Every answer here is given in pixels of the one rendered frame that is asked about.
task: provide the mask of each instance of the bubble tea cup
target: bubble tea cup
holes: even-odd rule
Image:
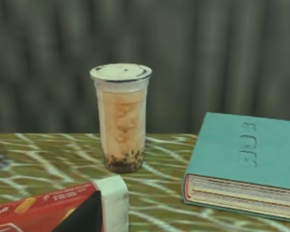
[[[98,98],[105,167],[139,170],[144,159],[146,95],[152,71],[136,64],[108,64],[90,71]]]

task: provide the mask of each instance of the brown liquid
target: brown liquid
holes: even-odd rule
[[[146,89],[103,92],[99,99],[105,167],[115,173],[137,171],[143,162]]]

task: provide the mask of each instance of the cup bottom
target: cup bottom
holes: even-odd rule
[[[139,170],[142,167],[144,155],[142,152],[137,152],[134,157],[129,158],[122,158],[118,159],[114,156],[107,156],[103,153],[104,157],[104,165],[107,170],[118,173],[118,174],[125,174],[125,173],[133,173]]]

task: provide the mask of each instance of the cup lid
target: cup lid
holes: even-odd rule
[[[90,70],[92,79],[107,82],[130,82],[150,77],[152,70],[144,65],[138,64],[106,64]]]

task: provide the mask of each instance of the blurred backdrop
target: blurred backdrop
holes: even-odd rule
[[[0,132],[98,132],[89,70],[153,69],[148,132],[290,120],[290,0],[0,0]]]

